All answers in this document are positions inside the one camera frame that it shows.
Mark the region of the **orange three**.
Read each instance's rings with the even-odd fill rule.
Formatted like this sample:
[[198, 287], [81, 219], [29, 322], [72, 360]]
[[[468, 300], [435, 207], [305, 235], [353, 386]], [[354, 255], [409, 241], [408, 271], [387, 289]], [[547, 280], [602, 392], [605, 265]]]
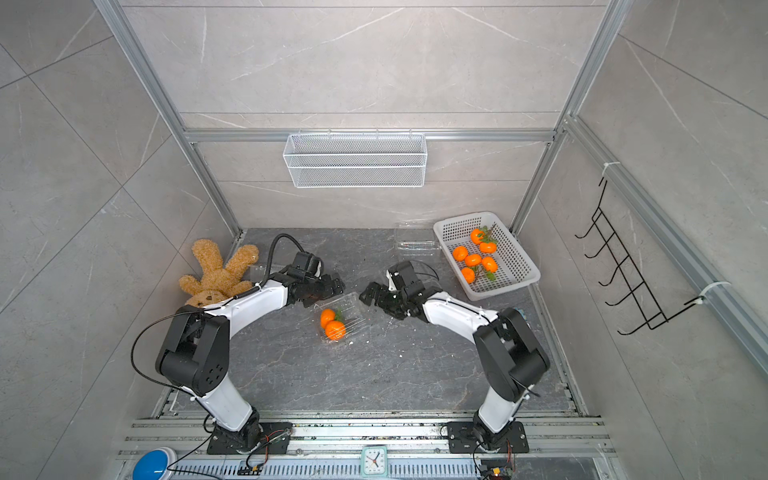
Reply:
[[347, 333], [345, 325], [341, 321], [329, 321], [324, 327], [326, 337], [331, 341], [342, 340]]

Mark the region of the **orange five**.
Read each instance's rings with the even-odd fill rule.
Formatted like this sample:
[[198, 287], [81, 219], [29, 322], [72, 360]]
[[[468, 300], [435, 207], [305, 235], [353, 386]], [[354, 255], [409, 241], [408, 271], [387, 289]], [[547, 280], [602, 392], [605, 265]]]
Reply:
[[470, 239], [475, 245], [485, 243], [487, 241], [487, 233], [483, 229], [474, 229], [470, 234]]

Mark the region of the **clear plastic container front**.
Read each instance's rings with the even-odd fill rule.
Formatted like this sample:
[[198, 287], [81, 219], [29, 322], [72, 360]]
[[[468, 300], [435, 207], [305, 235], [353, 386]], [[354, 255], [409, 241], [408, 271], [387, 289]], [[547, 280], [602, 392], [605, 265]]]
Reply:
[[401, 258], [431, 257], [440, 250], [432, 226], [418, 222], [400, 223], [395, 228], [394, 245]]

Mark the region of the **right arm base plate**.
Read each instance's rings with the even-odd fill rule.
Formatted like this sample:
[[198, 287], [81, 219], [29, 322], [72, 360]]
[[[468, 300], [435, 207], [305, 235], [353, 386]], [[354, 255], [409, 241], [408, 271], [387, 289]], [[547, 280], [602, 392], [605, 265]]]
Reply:
[[493, 433], [482, 422], [448, 422], [445, 438], [452, 454], [499, 452], [523, 454], [530, 451], [527, 434], [521, 422], [508, 423], [500, 432]]

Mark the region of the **orange seven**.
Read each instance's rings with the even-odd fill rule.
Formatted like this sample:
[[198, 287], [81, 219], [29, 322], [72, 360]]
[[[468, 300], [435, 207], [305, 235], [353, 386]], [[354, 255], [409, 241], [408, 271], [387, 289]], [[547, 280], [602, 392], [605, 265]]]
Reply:
[[481, 265], [482, 259], [483, 257], [479, 254], [471, 254], [464, 259], [464, 263], [467, 267], [472, 268], [472, 267]]

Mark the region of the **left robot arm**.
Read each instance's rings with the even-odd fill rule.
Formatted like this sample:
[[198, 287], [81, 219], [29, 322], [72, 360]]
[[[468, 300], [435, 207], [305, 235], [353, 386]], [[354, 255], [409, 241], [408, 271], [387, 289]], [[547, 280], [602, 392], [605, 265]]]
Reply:
[[222, 432], [255, 435], [257, 410], [229, 378], [230, 340], [261, 317], [286, 306], [309, 307], [342, 294], [336, 273], [325, 273], [314, 254], [294, 261], [244, 293], [208, 307], [185, 306], [171, 321], [155, 362], [157, 373], [192, 396]]

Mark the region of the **orange four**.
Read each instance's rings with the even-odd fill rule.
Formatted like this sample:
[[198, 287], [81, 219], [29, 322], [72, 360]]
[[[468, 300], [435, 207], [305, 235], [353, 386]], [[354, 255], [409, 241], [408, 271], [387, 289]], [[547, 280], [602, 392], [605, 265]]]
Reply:
[[335, 321], [337, 314], [333, 309], [324, 309], [320, 315], [320, 325], [325, 329], [331, 322]]

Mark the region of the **orange eight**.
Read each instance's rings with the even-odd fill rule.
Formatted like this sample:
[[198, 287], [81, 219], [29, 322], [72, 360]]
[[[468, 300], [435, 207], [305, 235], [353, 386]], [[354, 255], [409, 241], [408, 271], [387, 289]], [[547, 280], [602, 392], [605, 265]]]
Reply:
[[481, 264], [486, 272], [495, 273], [498, 270], [498, 264], [490, 256], [483, 257]]

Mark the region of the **orange two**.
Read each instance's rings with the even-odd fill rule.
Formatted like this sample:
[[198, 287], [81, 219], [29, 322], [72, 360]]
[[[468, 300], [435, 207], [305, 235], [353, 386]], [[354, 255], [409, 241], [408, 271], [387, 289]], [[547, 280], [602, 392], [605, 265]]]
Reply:
[[475, 270], [471, 267], [464, 267], [461, 269], [462, 276], [467, 284], [473, 284], [476, 280]]

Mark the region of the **orange one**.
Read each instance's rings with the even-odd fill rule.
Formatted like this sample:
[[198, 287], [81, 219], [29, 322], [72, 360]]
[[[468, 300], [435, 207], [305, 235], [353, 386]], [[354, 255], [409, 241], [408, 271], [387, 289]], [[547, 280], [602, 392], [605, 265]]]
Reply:
[[453, 258], [456, 262], [465, 262], [470, 256], [469, 250], [465, 246], [458, 246], [453, 251]]

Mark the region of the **clear plastic container back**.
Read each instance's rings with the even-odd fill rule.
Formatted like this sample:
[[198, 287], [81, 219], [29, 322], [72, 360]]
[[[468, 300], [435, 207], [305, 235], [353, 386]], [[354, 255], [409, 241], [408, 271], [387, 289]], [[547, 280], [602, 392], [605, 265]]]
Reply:
[[[358, 292], [342, 294], [329, 300], [321, 301], [312, 307], [311, 321], [319, 339], [330, 346], [353, 346], [362, 344], [372, 333], [372, 319], [367, 314], [367, 307], [358, 299]], [[341, 321], [347, 330], [346, 336], [339, 341], [329, 340], [320, 325], [320, 315], [324, 309], [333, 309], [337, 321]]]

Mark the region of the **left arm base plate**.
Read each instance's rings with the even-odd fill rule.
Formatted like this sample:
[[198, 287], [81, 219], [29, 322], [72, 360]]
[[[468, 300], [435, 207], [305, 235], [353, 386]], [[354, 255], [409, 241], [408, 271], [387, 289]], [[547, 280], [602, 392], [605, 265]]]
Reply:
[[290, 422], [246, 424], [240, 431], [214, 425], [206, 453], [209, 455], [247, 454], [266, 447], [269, 454], [285, 454], [293, 434]]

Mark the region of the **clear plastic container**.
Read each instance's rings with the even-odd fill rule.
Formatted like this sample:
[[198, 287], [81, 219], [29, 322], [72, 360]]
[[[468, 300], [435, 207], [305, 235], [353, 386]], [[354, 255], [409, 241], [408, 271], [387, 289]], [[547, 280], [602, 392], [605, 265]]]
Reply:
[[432, 226], [418, 222], [400, 223], [395, 228], [394, 245], [401, 258], [431, 257], [440, 250]]
[[[319, 339], [330, 346], [353, 346], [362, 344], [372, 333], [372, 319], [367, 314], [367, 307], [358, 299], [358, 292], [342, 294], [329, 300], [321, 301], [312, 307], [311, 321]], [[320, 315], [324, 309], [333, 309], [337, 321], [341, 321], [347, 330], [346, 336], [339, 341], [329, 340], [320, 325]]]

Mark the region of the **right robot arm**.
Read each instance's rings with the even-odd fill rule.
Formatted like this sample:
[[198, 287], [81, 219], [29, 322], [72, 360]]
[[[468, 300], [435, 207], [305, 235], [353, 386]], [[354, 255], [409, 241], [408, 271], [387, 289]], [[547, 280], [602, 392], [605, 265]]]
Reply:
[[489, 384], [481, 406], [468, 422], [451, 422], [447, 434], [453, 453], [528, 451], [525, 431], [516, 420], [520, 407], [535, 395], [550, 368], [545, 349], [517, 308], [486, 310], [460, 301], [436, 283], [425, 283], [410, 261], [386, 271], [387, 282], [371, 282], [359, 295], [389, 316], [418, 318], [446, 328], [475, 346]]

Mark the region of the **orange six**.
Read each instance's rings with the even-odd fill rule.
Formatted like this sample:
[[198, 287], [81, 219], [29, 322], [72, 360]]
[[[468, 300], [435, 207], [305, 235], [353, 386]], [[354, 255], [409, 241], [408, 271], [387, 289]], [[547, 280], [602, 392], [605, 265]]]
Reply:
[[496, 244], [492, 242], [481, 242], [478, 248], [481, 252], [488, 254], [494, 253], [497, 250]]

